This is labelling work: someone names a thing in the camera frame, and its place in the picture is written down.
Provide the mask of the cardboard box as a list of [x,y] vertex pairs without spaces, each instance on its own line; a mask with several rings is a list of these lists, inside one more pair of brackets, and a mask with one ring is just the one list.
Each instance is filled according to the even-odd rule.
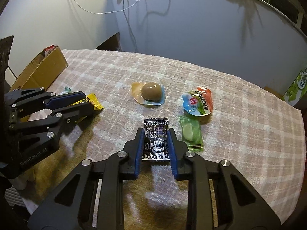
[[54,92],[47,92],[46,89],[67,66],[67,61],[59,47],[46,58],[42,56],[42,53],[38,54],[26,66],[10,92],[4,97],[5,114],[10,130],[60,123],[55,118],[30,123],[27,123],[27,120],[31,114],[46,109],[45,100],[56,96]]

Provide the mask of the brown jelly cup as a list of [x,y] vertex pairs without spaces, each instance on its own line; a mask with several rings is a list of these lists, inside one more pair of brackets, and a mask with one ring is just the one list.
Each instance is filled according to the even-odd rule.
[[145,106],[161,106],[165,103],[164,86],[155,82],[133,82],[131,94],[134,100]]

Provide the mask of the pink plaid tablecloth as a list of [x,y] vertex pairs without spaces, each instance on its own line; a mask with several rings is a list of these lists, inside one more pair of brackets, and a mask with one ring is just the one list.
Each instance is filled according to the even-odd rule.
[[293,213],[305,169],[301,112],[237,76],[178,60],[99,50],[63,50],[68,67],[50,86],[95,94],[103,106],[93,119],[60,139],[55,154],[35,166],[22,192],[34,212],[82,160],[106,159],[134,138],[147,118],[167,118],[178,138],[192,119],[183,94],[210,89],[213,111],[200,119],[204,159],[229,160],[265,199],[281,222]]

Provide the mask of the black patterned candy packet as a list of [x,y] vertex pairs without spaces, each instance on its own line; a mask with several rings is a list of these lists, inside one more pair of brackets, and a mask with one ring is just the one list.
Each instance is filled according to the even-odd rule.
[[143,161],[169,161],[167,131],[169,119],[148,118],[144,120],[145,141]]

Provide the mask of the orange blue jelly cup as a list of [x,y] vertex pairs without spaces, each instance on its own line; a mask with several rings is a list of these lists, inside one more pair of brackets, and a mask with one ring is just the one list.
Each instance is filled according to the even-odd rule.
[[182,95],[183,108],[192,116],[208,116],[213,111],[211,90],[197,87]]

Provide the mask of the teal round candy packet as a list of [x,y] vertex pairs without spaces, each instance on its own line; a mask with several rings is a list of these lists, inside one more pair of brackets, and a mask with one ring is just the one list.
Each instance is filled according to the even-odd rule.
[[71,89],[69,87],[65,87],[64,90],[60,93],[60,95],[63,95],[63,94],[70,94],[72,93]]

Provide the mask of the clear bag of red snacks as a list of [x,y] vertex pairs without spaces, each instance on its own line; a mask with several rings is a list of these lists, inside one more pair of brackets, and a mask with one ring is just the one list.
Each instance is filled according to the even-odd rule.
[[46,47],[42,50],[42,56],[46,58],[50,53],[52,53],[58,46],[57,45],[51,45],[49,47]]

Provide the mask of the green white snack bag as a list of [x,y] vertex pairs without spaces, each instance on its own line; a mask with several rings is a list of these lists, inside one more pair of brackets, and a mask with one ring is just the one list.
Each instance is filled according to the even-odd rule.
[[306,67],[302,69],[290,87],[282,96],[282,99],[290,104],[295,106],[306,94]]

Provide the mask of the yellow candy packet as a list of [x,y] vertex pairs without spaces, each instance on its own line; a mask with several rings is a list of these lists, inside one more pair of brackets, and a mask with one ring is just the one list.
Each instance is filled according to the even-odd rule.
[[93,107],[94,107],[94,114],[99,114],[104,110],[104,107],[100,104],[99,100],[97,99],[95,94],[89,94],[86,96],[85,99],[79,100],[72,105],[80,104],[80,103],[85,103],[85,102],[90,102]]

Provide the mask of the green candy bar packet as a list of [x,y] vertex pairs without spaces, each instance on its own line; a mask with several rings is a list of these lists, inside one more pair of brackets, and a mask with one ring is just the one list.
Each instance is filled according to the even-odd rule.
[[182,115],[178,119],[182,129],[182,141],[186,143],[188,149],[194,152],[203,151],[200,122],[186,115]]

